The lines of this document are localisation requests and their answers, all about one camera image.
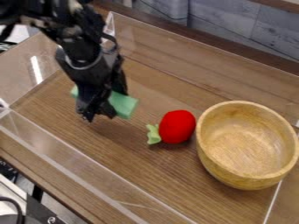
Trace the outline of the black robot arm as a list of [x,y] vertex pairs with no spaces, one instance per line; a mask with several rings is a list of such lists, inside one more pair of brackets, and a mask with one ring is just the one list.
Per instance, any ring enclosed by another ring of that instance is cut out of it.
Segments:
[[79,90],[76,112],[88,121],[96,115],[115,118],[108,98],[127,94],[117,40],[104,32],[107,23],[91,1],[0,0],[0,41],[17,25],[29,25],[57,45],[55,59]]

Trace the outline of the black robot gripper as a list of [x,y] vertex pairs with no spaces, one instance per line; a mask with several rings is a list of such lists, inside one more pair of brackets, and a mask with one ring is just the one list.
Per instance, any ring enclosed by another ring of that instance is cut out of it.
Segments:
[[85,61],[73,59],[59,46],[55,59],[75,86],[79,87],[76,112],[81,118],[89,123],[96,115],[112,119],[117,112],[108,101],[111,90],[128,95],[127,77],[121,68],[124,58],[119,53],[119,47],[99,48],[93,60]]

